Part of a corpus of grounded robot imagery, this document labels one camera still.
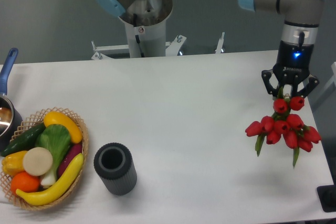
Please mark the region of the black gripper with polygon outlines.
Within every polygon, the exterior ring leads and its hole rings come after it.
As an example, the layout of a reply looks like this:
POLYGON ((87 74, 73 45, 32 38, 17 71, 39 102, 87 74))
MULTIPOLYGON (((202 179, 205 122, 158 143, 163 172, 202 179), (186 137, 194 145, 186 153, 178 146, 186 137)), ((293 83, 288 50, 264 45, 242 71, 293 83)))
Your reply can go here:
POLYGON ((283 98, 283 87, 292 86, 291 94, 306 98, 320 83, 310 74, 309 65, 314 45, 292 45, 280 42, 276 64, 272 70, 263 70, 261 78, 266 91, 273 98, 283 98), (271 82, 272 77, 278 82, 271 82))

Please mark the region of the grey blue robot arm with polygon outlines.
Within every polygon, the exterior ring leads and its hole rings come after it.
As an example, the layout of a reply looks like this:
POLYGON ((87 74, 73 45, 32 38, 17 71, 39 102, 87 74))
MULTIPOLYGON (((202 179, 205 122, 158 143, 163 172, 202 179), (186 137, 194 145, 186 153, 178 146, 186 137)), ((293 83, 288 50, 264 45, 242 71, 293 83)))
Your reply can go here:
MULTIPOLYGON (((96 0, 111 16, 125 25, 130 57, 177 55, 181 43, 166 43, 166 20, 172 0, 96 0)), ((290 86, 292 97, 306 97, 319 80, 309 70, 325 0, 238 0, 240 8, 284 15, 277 61, 261 74, 267 92, 280 96, 290 86)))

